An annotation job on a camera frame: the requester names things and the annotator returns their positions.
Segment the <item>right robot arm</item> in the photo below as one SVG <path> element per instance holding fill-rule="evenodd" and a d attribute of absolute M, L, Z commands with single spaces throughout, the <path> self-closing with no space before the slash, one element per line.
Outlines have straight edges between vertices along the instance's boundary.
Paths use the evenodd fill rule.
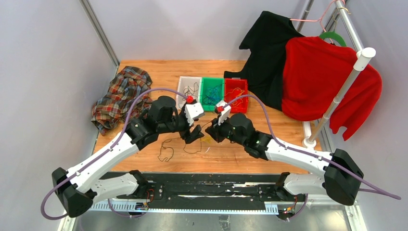
<path fill-rule="evenodd" d="M 275 195 L 280 200 L 309 193 L 327 195 L 342 205 L 355 202 L 364 174 L 344 150 L 330 153 L 290 145 L 256 130 L 251 120 L 241 113 L 223 122 L 215 118 L 205 131 L 216 142 L 227 139 L 241 145 L 254 158 L 283 162 L 308 171 L 308 174 L 281 174 L 275 184 Z"/>

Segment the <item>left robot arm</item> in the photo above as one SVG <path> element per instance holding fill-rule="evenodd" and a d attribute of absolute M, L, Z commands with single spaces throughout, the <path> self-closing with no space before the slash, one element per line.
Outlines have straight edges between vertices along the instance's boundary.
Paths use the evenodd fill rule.
<path fill-rule="evenodd" d="M 203 115 L 202 105 L 191 96 L 180 111 L 174 99 L 160 96 L 96 154 L 68 170 L 61 167 L 54 170 L 53 184 L 59 186 L 55 194 L 67 215 L 78 217 L 94 204 L 122 195 L 149 200 L 148 181 L 140 171 L 132 170 L 105 180 L 102 176 L 128 156 L 156 142 L 160 134 L 177 132 L 186 144 L 202 138 L 201 127 L 193 124 Z"/>

